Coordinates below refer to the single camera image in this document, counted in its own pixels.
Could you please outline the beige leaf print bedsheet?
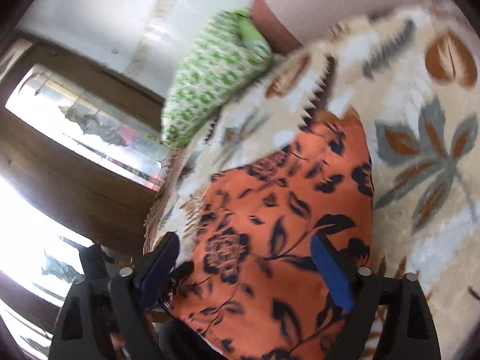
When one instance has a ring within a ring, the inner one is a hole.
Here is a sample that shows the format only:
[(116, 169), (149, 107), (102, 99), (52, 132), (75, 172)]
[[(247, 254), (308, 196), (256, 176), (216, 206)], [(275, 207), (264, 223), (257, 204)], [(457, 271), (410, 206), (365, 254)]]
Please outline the beige leaf print bedsheet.
[(179, 152), (145, 249), (176, 233), (179, 261), (193, 263), (214, 174), (281, 150), (324, 112), (350, 110), (373, 183), (372, 255), (361, 265), (417, 275), (441, 355), (454, 359), (479, 324), (479, 38), (458, 10), (354, 19), (285, 58)]

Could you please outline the wooden framed window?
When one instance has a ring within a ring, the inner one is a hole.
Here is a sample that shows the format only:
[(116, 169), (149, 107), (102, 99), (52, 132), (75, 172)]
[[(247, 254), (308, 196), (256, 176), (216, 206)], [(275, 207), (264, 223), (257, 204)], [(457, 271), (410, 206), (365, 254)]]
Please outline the wooden framed window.
[[(1, 57), (7, 57), (20, 40), (31, 45), (1, 79), (2, 104), (30, 69), (41, 64), (160, 130), (161, 95), (89, 58), (19, 30), (1, 39)], [(61, 225), (129, 257), (142, 255), (144, 221), (155, 192), (80, 157), (5, 107), (1, 108), (1, 175)]]

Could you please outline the green white patterned pillow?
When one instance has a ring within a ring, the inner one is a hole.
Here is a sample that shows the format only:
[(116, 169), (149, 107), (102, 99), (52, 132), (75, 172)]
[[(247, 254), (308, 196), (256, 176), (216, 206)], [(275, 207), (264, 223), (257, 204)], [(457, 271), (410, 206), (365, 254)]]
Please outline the green white patterned pillow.
[(272, 49), (252, 12), (222, 10), (180, 63), (162, 112), (162, 143), (186, 146), (212, 114), (270, 65)]

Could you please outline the orange black floral garment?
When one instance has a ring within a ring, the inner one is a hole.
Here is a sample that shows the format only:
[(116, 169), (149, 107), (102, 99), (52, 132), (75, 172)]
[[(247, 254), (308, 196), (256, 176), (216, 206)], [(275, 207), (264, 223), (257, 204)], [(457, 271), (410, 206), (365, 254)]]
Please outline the orange black floral garment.
[(346, 313), (310, 255), (325, 234), (355, 264), (372, 255), (371, 161), (355, 111), (324, 112), (277, 152), (211, 178), (172, 300), (181, 359), (323, 359)]

